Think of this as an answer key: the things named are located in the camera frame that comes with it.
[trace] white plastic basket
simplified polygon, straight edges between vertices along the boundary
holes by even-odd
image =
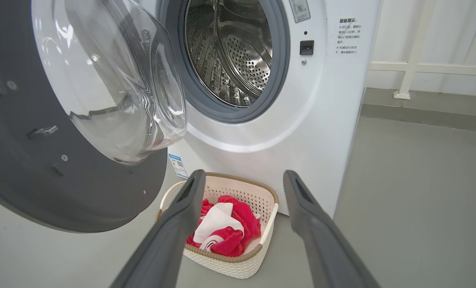
[[[185,184],[185,181],[176,183],[165,193],[156,220],[167,209],[166,202],[173,194],[172,192],[183,184]],[[273,223],[279,207],[279,199],[275,191],[265,184],[231,175],[206,173],[204,198],[212,203],[217,203],[218,198],[223,195],[229,195],[247,203],[252,213],[261,215],[261,237],[253,240],[240,257],[222,256],[188,244],[185,244],[183,254],[216,272],[238,279],[246,279],[258,271],[265,258],[272,238]]]

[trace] transparent glass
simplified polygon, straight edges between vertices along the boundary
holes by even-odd
[[[32,0],[32,21],[59,102],[101,153],[137,164],[185,135],[185,96],[169,36],[138,3]]]

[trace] white wall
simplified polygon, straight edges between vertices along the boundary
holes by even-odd
[[[384,0],[372,62],[408,61],[425,0]],[[437,0],[418,62],[476,65],[476,0]],[[403,72],[368,71],[366,86],[399,89]],[[476,95],[476,76],[416,73],[411,90]]]

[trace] basket handle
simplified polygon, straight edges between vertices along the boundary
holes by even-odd
[[[172,185],[172,186],[169,188],[169,190],[167,190],[167,192],[165,192],[165,195],[163,195],[162,201],[160,202],[160,210],[161,210],[161,211],[165,211],[165,209],[167,209],[167,208],[164,207],[164,206],[165,206],[165,202],[167,201],[167,198],[169,197],[169,195],[172,194],[172,192],[173,192],[174,190],[176,190],[176,188],[178,188],[179,186],[184,185],[185,182],[186,182],[186,180],[185,180],[185,181],[178,182],[178,183]]]

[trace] laundry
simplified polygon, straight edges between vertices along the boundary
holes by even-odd
[[[238,257],[260,236],[260,216],[254,215],[246,203],[226,195],[217,204],[203,200],[199,225],[186,242],[202,250]]]

